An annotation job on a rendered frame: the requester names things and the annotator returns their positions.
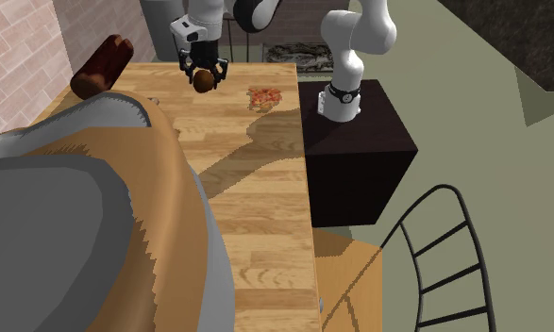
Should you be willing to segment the red orange pizza slice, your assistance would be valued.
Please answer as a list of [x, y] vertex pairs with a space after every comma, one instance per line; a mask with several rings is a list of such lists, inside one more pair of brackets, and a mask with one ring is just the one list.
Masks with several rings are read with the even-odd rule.
[[268, 112], [282, 100], [281, 91], [275, 88], [250, 88], [248, 108], [256, 112]]

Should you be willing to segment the dark red-brown log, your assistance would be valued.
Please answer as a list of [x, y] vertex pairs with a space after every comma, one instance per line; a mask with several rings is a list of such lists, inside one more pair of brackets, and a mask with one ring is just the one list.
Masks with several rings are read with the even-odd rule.
[[129, 39], [109, 35], [70, 81], [72, 92], [82, 100], [110, 90], [134, 55]]

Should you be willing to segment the dark robot stand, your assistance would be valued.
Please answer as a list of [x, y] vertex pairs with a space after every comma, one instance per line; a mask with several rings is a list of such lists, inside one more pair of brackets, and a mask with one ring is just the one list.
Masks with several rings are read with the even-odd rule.
[[375, 224], [418, 148], [379, 81], [361, 82], [361, 113], [346, 123], [318, 113], [326, 84], [298, 84], [311, 224]]

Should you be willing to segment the brown round ball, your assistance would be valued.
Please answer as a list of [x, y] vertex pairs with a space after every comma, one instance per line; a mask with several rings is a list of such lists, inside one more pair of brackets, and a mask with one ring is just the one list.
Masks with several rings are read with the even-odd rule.
[[214, 85], [214, 76], [208, 70], [200, 69], [193, 75], [193, 88], [199, 93], [213, 90]]

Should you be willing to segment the large grey and brown bowl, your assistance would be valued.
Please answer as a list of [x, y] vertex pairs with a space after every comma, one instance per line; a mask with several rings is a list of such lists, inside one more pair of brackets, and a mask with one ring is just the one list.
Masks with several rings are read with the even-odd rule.
[[0, 332], [234, 332], [222, 235], [152, 99], [0, 134]]

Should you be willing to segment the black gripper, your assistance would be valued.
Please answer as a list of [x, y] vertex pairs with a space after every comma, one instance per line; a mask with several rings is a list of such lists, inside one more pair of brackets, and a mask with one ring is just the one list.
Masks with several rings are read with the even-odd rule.
[[178, 51], [178, 60], [179, 69], [189, 78], [190, 84], [193, 84], [193, 73], [196, 67], [211, 67], [215, 90], [227, 77], [229, 61], [226, 58], [219, 58], [217, 40], [192, 42], [190, 52], [183, 48]]

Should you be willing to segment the grey patterned rug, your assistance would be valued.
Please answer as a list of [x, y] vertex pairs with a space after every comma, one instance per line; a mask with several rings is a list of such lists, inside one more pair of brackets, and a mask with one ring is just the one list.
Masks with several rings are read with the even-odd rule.
[[320, 42], [264, 44], [262, 61], [294, 63], [299, 73], [332, 73], [333, 57], [328, 46]]

